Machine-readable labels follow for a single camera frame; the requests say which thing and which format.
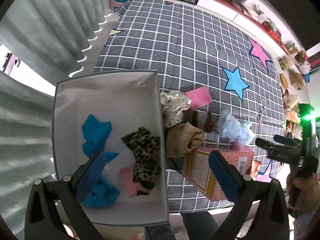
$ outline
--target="plastic bag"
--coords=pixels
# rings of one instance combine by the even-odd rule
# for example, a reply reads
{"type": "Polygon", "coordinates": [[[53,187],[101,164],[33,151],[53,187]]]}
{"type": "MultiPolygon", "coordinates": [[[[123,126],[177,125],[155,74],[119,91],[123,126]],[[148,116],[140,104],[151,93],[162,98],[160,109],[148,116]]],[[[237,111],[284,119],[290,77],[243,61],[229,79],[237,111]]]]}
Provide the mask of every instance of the plastic bag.
{"type": "Polygon", "coordinates": [[[231,113],[222,110],[217,123],[217,132],[220,137],[229,138],[230,142],[237,141],[241,145],[246,145],[254,138],[254,133],[250,130],[251,125],[251,122],[238,121],[231,113]]]}

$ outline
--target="patterned box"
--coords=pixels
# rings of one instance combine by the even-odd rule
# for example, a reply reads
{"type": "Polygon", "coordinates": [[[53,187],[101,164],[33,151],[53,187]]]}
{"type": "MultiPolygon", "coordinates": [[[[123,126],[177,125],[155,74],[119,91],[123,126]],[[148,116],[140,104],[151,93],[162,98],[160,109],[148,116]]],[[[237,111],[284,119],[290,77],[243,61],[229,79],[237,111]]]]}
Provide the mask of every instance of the patterned box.
{"type": "MultiPolygon", "coordinates": [[[[185,156],[182,175],[211,201],[227,199],[210,170],[208,158],[211,148],[198,148],[185,156]]],[[[242,174],[249,174],[253,152],[219,149],[221,155],[229,164],[234,165],[242,174]]]]}

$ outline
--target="beige rolled cloth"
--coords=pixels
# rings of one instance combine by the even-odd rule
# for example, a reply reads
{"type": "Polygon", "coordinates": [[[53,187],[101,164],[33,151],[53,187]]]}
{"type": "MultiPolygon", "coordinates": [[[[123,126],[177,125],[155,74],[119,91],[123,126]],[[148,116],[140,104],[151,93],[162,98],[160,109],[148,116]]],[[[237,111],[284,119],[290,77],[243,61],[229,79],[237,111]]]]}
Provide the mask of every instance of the beige rolled cloth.
{"type": "Polygon", "coordinates": [[[180,158],[204,142],[204,132],[189,122],[171,128],[166,141],[167,158],[180,158]]]}

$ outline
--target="gray pants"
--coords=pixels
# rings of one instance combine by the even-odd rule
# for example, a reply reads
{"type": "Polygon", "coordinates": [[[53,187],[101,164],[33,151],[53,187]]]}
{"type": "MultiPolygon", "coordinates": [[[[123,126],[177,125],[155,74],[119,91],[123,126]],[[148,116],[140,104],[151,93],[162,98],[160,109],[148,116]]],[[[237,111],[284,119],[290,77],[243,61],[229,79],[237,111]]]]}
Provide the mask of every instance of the gray pants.
{"type": "MultiPolygon", "coordinates": [[[[209,212],[182,213],[189,240],[210,240],[219,225],[209,212]]],[[[170,223],[145,228],[146,240],[176,240],[170,223]]]]}

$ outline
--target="leopard print fabric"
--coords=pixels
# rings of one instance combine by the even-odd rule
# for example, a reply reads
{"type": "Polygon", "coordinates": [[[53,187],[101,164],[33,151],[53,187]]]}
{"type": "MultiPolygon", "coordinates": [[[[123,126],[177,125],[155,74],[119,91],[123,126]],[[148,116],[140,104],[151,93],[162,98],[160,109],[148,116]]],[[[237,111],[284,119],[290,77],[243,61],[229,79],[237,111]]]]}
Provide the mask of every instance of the leopard print fabric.
{"type": "Polygon", "coordinates": [[[140,127],[137,132],[121,138],[124,144],[133,152],[135,164],[133,168],[133,182],[151,180],[159,175],[162,169],[151,158],[154,151],[160,150],[160,137],[151,135],[150,131],[140,127]]]}

